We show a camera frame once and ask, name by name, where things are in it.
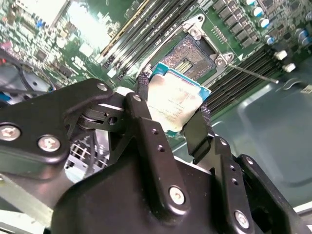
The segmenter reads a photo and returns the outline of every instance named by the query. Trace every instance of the silver screw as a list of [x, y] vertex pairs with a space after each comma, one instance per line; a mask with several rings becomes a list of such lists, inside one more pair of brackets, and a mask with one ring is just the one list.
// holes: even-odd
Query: silver screw
[[98, 87], [100, 90], [107, 91], [107, 87], [106, 87], [105, 84], [99, 83], [99, 84], [97, 84], [97, 87]]
[[137, 94], [134, 94], [134, 95], [133, 95], [133, 98], [134, 98], [135, 100], [137, 100], [137, 101], [142, 101], [142, 99], [140, 98], [140, 96], [137, 95]]
[[227, 143], [224, 139], [220, 138], [220, 141], [221, 141], [222, 145], [227, 145]]
[[240, 226], [242, 226], [245, 229], [249, 228], [248, 219], [241, 211], [235, 211], [235, 218]]
[[54, 136], [43, 136], [39, 139], [38, 146], [46, 152], [54, 152], [60, 148], [60, 141]]
[[185, 202], [185, 197], [184, 197], [183, 192], [177, 187], [171, 187], [169, 189], [169, 195], [172, 201], [174, 201], [174, 203], [177, 205], [182, 205]]
[[20, 130], [12, 125], [0, 126], [0, 139], [6, 141], [16, 140], [20, 136]]
[[253, 165], [254, 162], [251, 160], [251, 158], [246, 157], [246, 160], [247, 160], [247, 162], [248, 162], [249, 164]]
[[197, 37], [198, 31], [197, 31], [196, 29], [193, 29], [193, 28], [192, 28], [192, 29], [190, 30], [190, 34], [191, 34], [192, 37]]
[[215, 63], [217, 64], [217, 66], [221, 66], [224, 63], [224, 61], [223, 61], [223, 59], [218, 58], [215, 60]]

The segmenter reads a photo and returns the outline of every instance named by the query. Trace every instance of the motherboard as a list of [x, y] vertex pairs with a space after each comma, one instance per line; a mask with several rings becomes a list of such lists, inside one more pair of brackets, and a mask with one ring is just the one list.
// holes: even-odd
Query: motherboard
[[233, 66], [278, 81], [311, 54], [310, 0], [0, 0], [0, 17], [0, 48], [56, 88], [132, 89], [161, 62], [212, 91], [212, 114], [266, 82]]

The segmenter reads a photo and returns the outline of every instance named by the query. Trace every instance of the mounting hole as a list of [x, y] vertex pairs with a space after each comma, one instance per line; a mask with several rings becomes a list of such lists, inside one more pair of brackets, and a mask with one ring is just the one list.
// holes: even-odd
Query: mounting hole
[[155, 135], [158, 135], [157, 129], [153, 128], [153, 129], [152, 129], [152, 133], [155, 134]]
[[115, 125], [116, 123], [117, 123], [117, 117], [110, 117], [109, 119], [108, 119], [108, 124], [109, 125]]
[[233, 182], [234, 185], [238, 185], [238, 182], [237, 182], [236, 179], [233, 178], [233, 179], [232, 179], [232, 182]]
[[157, 150], [159, 152], [165, 152], [165, 149], [164, 149], [164, 147], [162, 145], [158, 145]]

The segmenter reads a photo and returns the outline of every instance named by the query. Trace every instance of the metal bracket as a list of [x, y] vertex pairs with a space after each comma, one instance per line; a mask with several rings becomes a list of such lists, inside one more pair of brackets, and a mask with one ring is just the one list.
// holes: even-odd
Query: metal bracket
[[201, 29], [204, 21], [205, 16], [203, 14], [196, 15], [183, 23], [183, 31], [189, 33], [195, 40], [200, 40], [205, 34]]

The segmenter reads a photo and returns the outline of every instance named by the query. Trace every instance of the ram slot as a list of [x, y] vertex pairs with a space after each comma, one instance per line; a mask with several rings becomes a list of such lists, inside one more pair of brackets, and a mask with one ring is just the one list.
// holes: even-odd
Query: ram slot
[[145, 0], [141, 3], [140, 7], [136, 11], [136, 13], [127, 21], [127, 23], [123, 26], [123, 28], [119, 31], [119, 33], [112, 39], [112, 41], [105, 47], [105, 49], [101, 52], [102, 56], [105, 56], [108, 51], [113, 47], [113, 45], [117, 42], [117, 40], [127, 31], [127, 29], [131, 25], [133, 25], [134, 21], [138, 18], [138, 16], [147, 8], [148, 4], [153, 4], [153, 0]]
[[125, 73], [125, 71], [129, 70], [138, 60], [143, 56], [143, 54], [152, 46], [154, 45], [157, 41], [161, 40], [163, 35], [169, 31], [170, 28], [172, 28], [175, 24], [175, 22], [179, 19], [182, 18], [181, 15], [185, 13], [186, 10], [188, 10], [193, 4], [195, 4], [197, 1], [196, 0], [188, 0], [184, 1], [184, 4], [181, 4], [179, 7], [175, 8], [174, 14], [171, 16], [171, 18], [165, 22], [161, 28], [156, 29], [151, 38], [147, 38], [143, 47], [137, 51], [134, 55], [132, 55], [125, 63], [123, 64], [124, 70], [122, 74]]
[[[280, 65], [272, 59], [272, 55], [265, 49], [260, 49], [239, 66], [267, 77], [281, 71]], [[231, 70], [209, 88], [212, 93], [206, 104], [214, 115], [237, 102], [239, 98], [263, 82], [263, 80], [247, 73]]]
[[126, 51], [121, 52], [123, 56], [119, 59], [118, 62], [120, 64], [123, 64], [130, 56], [135, 54], [135, 51], [139, 48], [139, 46], [142, 43], [146, 43], [146, 39], [150, 34], [153, 33], [153, 31], [155, 31], [155, 28], [159, 28], [165, 18], [167, 18], [171, 14], [174, 14], [176, 9], [172, 9], [174, 9], [174, 6], [179, 5], [180, 2], [181, 0], [165, 1], [163, 4], [163, 8], [160, 9], [161, 14], [159, 14], [158, 12], [155, 13], [155, 15], [153, 16], [153, 18], [155, 19], [152, 18], [153, 21], [146, 24], [145, 29], [133, 39], [134, 43], [130, 47], [128, 47]]
[[144, 25], [153, 18], [153, 15], [159, 11], [159, 9], [164, 5], [162, 0], [153, 1], [146, 6], [144, 11], [141, 12], [140, 16], [136, 18], [131, 25], [127, 27], [124, 33], [119, 37], [119, 39], [114, 43], [111, 49], [103, 54], [105, 60], [109, 61], [106, 63], [106, 67], [111, 65], [111, 63], [118, 57], [120, 51], [129, 45], [133, 41], [134, 36], [142, 30]]

